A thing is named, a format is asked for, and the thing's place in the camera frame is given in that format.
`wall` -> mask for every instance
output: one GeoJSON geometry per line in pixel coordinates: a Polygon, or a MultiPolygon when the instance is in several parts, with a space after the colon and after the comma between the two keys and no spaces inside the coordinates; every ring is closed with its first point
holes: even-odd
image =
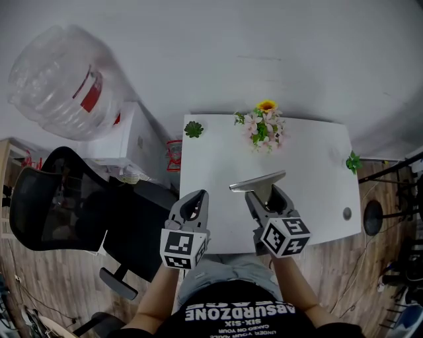
{"type": "Polygon", "coordinates": [[[76,24],[102,40],[170,135],[183,115],[247,110],[345,123],[354,149],[400,158],[423,145],[423,11],[414,0],[3,0],[0,138],[63,142],[7,103],[33,37],[76,24]]]}

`black mesh chair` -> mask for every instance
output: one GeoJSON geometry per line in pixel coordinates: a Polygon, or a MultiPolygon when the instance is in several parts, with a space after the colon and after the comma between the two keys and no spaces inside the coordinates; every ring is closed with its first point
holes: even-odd
{"type": "Polygon", "coordinates": [[[100,277],[121,296],[134,299],[137,291],[122,279],[128,269],[146,281],[153,279],[161,264],[161,229],[176,200],[151,182],[135,188],[114,178],[107,182],[73,150],[61,147],[41,171],[26,167],[20,173],[10,225],[31,250],[96,252],[104,239],[104,249],[121,266],[115,274],[102,268],[100,277]]]}

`white table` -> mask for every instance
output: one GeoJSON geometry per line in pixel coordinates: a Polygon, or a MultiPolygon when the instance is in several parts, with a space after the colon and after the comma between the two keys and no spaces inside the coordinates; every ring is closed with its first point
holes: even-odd
{"type": "Polygon", "coordinates": [[[254,252],[252,219],[243,193],[230,184],[285,170],[277,186],[291,198],[312,233],[309,244],[357,234],[361,230],[357,177],[345,165],[351,152],[344,125],[286,119],[282,150],[271,154],[252,152],[242,127],[231,115],[187,115],[204,127],[200,138],[186,135],[182,144],[180,196],[197,189],[210,195],[208,254],[254,252]],[[344,209],[352,211],[344,219],[344,209]]]}

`small green plant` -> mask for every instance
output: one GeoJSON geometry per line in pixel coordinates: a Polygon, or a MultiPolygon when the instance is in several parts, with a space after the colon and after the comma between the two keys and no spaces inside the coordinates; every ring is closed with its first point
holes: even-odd
{"type": "Polygon", "coordinates": [[[362,168],[363,164],[360,162],[360,156],[351,151],[350,157],[346,161],[346,166],[352,171],[354,175],[357,174],[357,169],[362,168]]]}
{"type": "Polygon", "coordinates": [[[184,129],[186,136],[189,136],[190,138],[198,138],[202,134],[203,130],[204,128],[201,126],[201,124],[194,121],[188,122],[184,129]]]}

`gray shorts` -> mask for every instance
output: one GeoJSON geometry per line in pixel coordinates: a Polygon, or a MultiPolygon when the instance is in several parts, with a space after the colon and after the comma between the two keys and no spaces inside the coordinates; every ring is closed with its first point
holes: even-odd
{"type": "Polygon", "coordinates": [[[182,282],[177,308],[202,288],[234,279],[254,283],[270,292],[276,300],[282,300],[275,274],[265,267],[255,254],[204,255],[182,282]]]}

